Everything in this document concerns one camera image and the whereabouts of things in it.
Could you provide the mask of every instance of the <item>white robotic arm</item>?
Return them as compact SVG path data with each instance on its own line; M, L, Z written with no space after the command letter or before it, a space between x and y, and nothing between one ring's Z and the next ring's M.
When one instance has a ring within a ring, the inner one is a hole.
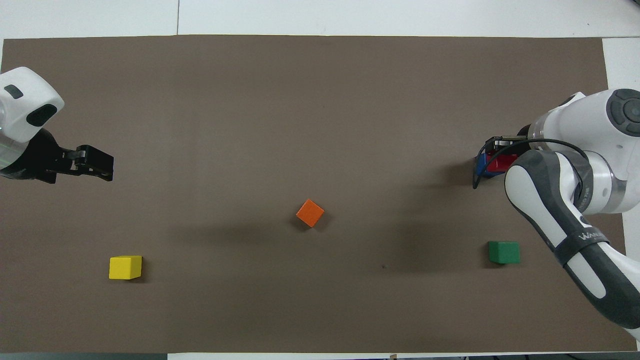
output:
M51 184L56 174L113 179L112 156L89 145L61 148L42 128L64 105L51 85L25 67L0 74L0 175Z
M619 213L640 202L640 92L577 93L529 128L532 143L509 168L505 190L589 301L640 340L640 263L615 251L582 214Z

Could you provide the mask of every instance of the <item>cube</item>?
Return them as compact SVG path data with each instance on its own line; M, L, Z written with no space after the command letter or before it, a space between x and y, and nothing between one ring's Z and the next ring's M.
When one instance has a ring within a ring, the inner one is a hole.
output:
M123 255L109 259L109 279L131 280L142 275L142 256Z
M489 260L498 264L519 264L520 244L514 241L489 241Z
M322 214L324 214L324 210L315 202L311 201L311 199L307 199L300 210L298 210L296 216L304 221L305 224L309 225L309 227L313 227Z

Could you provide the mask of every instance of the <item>circular button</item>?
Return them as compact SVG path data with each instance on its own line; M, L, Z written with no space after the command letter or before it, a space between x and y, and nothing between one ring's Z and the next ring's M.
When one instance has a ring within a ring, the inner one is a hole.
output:
M623 107L625 116L632 122L640 122L640 100L632 99L625 103Z

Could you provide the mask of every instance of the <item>black velcro strap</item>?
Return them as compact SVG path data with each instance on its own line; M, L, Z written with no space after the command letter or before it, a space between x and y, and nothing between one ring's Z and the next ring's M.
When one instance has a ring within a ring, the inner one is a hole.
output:
M571 260L584 247L587 247L593 243L608 243L607 237L597 229L596 227L585 227L569 234L563 241L554 249L554 255L560 262L560 265L564 267L567 261Z

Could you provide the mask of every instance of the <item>brown table surface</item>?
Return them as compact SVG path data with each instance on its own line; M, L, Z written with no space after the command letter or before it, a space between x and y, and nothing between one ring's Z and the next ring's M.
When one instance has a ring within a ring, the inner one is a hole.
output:
M112 183L0 179L3 352L636 349L502 177L470 185L487 138L607 87L599 39L5 40L18 66L66 101L60 145L116 162ZM619 215L589 219L624 251ZM109 280L124 254L143 277Z

